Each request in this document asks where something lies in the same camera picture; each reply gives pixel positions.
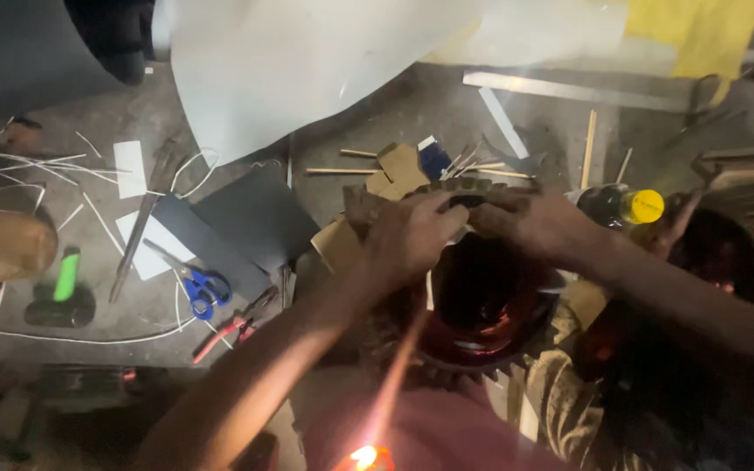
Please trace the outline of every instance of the pliers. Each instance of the pliers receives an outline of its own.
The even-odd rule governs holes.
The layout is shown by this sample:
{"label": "pliers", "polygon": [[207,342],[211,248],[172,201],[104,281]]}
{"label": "pliers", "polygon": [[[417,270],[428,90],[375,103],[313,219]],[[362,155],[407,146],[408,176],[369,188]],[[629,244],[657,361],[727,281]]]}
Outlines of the pliers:
{"label": "pliers", "polygon": [[246,309],[244,309],[242,312],[236,309],[234,316],[231,318],[231,322],[229,322],[225,327],[218,330],[217,333],[213,337],[211,337],[209,341],[205,343],[205,345],[203,345],[203,348],[199,350],[196,356],[194,356],[194,365],[202,361],[202,359],[205,358],[205,355],[207,355],[209,351],[211,351],[211,349],[215,347],[215,344],[219,342],[221,338],[225,337],[228,334],[231,334],[235,330],[238,331],[237,340],[235,342],[236,344],[243,342],[244,340],[246,340],[246,338],[252,335],[252,333],[255,332],[255,329],[260,326],[256,323],[254,317],[248,317],[248,315],[251,314],[252,311],[255,311],[269,304],[269,302],[274,299],[277,294],[277,287],[268,287],[267,291],[263,292],[254,302],[249,304],[249,306],[246,306]]}

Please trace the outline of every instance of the concrete floor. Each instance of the concrete floor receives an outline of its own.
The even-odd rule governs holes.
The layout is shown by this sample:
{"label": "concrete floor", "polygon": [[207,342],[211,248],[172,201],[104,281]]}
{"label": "concrete floor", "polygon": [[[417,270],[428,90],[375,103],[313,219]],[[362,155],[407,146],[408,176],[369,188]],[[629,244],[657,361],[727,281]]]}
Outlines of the concrete floor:
{"label": "concrete floor", "polygon": [[[179,133],[181,151],[196,151],[194,138],[185,122],[182,107],[168,65],[154,65],[155,73],[146,76],[138,88],[103,96],[90,97],[55,106],[28,117],[43,125],[35,152],[49,155],[88,153],[88,146],[75,134],[83,133],[98,148],[106,162],[90,156],[85,164],[112,166],[112,144],[137,139],[145,155],[149,172],[152,152],[162,140]],[[461,84],[463,68],[413,65],[401,75],[375,91],[350,109],[296,132],[290,155],[293,158],[294,191],[320,226],[330,222],[343,209],[341,187],[361,184],[363,176],[307,176],[306,167],[373,168],[367,158],[341,157],[339,149],[347,147],[376,152],[391,142],[416,145],[433,135],[453,157],[463,147],[475,143],[485,133],[491,142],[508,151],[504,137],[479,96],[477,89]],[[531,76],[561,80],[578,85],[600,85],[625,91],[662,96],[683,96],[690,88],[688,80],[655,80],[624,75],[569,73],[564,71],[529,71]],[[754,86],[736,88],[725,106],[743,110],[731,119],[699,131],[685,134],[685,139],[668,146],[683,129],[683,117],[669,113],[619,109],[614,106],[570,102],[548,97],[524,96],[497,91],[508,117],[518,129],[529,151],[546,152],[539,175],[545,184],[569,189],[577,185],[586,145],[589,112],[598,112],[596,141],[590,183],[612,181],[629,147],[634,148],[625,181],[638,188],[655,188],[664,194],[699,185],[690,171],[689,162],[704,150],[754,146]],[[256,162],[277,160],[286,167],[288,140],[280,142],[214,172],[208,183],[191,199],[198,200],[247,172]],[[198,161],[183,175],[180,187],[190,187],[205,173]],[[58,225],[81,202],[76,188],[47,177],[26,172],[21,177],[31,182],[46,182],[48,190],[44,209]],[[507,177],[497,177],[507,182]],[[115,187],[93,177],[80,182],[95,202],[111,230],[119,237],[114,220],[138,209],[140,198],[119,200]],[[119,255],[88,206],[62,230],[60,251],[74,244],[83,252],[80,279],[98,300],[95,321],[86,328],[37,328],[23,321],[24,307],[32,298],[34,282],[9,283],[0,308],[0,329],[41,335],[77,338],[128,338],[152,334],[175,325],[173,284],[170,273],[142,282],[135,273],[127,280],[121,300],[108,305],[110,285]],[[312,265],[316,262],[312,254]],[[57,266],[45,278],[53,279]],[[308,276],[299,273],[299,291],[311,285]],[[220,310],[217,319],[230,315]],[[195,348],[209,335],[197,322],[157,341],[132,345],[78,345],[0,336],[0,361],[30,363],[88,363],[105,365],[188,366]],[[210,365],[225,349],[217,347],[203,366]],[[503,412],[507,395],[499,397],[494,408]],[[285,469],[300,469],[300,459],[293,447],[298,440],[292,435],[292,411],[288,406],[279,412],[271,427],[288,444]]]}

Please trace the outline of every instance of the white card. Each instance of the white card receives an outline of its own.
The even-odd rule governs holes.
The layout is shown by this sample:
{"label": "white card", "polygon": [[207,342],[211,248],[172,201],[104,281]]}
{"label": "white card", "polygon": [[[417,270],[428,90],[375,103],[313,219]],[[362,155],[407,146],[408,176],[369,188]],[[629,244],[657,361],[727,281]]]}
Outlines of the white card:
{"label": "white card", "polygon": [[[138,211],[116,220],[116,225],[121,237],[124,238],[125,245],[130,242],[130,234],[132,226],[136,224],[136,218],[138,218]],[[165,252],[183,262],[189,262],[195,257],[179,239],[174,237],[162,223],[152,216],[148,217],[147,225],[144,227],[144,236],[141,240],[143,241],[144,239],[152,241],[157,246],[162,247]],[[171,265],[165,262],[161,256],[142,243],[138,244],[136,254],[132,256],[132,264],[136,267],[141,281],[148,280],[159,273],[165,273],[171,269]]]}
{"label": "white card", "polygon": [[118,174],[118,198],[141,196],[147,192],[144,177],[144,160],[141,158],[141,142],[127,141],[112,145],[115,151]]}

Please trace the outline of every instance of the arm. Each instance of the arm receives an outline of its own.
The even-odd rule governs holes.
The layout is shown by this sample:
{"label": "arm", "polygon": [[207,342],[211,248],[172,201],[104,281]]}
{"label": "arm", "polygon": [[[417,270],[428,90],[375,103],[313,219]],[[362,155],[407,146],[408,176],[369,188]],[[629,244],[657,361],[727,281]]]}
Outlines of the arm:
{"label": "arm", "polygon": [[754,360],[754,306],[596,225],[560,192],[499,198],[501,207],[482,205],[471,213],[471,224],[477,230],[581,273],[647,307],[652,315],[692,328]]}
{"label": "arm", "polygon": [[361,259],[224,355],[147,436],[134,469],[225,469],[266,425],[305,372],[383,297],[412,283],[467,219],[449,194],[384,211]]}

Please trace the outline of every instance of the yellow cloth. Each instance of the yellow cloth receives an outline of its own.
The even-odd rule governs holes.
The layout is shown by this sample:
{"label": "yellow cloth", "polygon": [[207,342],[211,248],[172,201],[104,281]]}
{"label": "yellow cloth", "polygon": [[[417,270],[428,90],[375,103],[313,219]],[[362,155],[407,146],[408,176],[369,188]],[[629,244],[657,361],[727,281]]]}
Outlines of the yellow cloth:
{"label": "yellow cloth", "polygon": [[[625,34],[676,46],[674,77],[740,76],[754,31],[754,0],[629,0]],[[722,86],[715,102],[728,90]]]}

